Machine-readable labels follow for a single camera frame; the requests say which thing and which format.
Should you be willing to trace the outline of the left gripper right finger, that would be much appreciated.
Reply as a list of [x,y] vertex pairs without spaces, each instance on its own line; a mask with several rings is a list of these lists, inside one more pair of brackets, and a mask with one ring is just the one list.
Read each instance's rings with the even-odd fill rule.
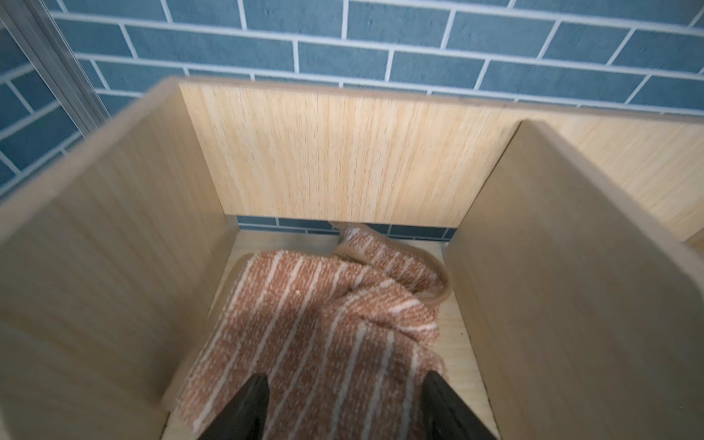
[[495,435],[434,370],[423,378],[421,410],[431,440],[495,440]]

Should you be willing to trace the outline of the pink striped cloth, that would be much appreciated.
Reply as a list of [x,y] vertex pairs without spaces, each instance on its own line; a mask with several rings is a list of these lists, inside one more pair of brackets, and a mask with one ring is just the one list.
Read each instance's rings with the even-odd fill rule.
[[176,418],[202,434],[263,374],[267,439],[422,439],[422,385],[447,368],[434,346],[445,266],[364,225],[335,250],[241,258],[205,344],[177,379]]

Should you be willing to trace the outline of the light wooden bookshelf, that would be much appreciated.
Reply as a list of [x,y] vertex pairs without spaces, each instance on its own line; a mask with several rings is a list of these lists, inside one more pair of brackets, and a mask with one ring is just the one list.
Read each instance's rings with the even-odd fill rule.
[[1,436],[160,439],[235,258],[328,238],[237,216],[450,227],[506,439],[703,436],[703,123],[170,78],[1,205]]

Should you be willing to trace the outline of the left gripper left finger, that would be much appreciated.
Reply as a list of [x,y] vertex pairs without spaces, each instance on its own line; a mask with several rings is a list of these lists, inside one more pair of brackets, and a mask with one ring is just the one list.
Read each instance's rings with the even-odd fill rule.
[[266,374],[254,374],[238,390],[198,440],[260,440],[269,408]]

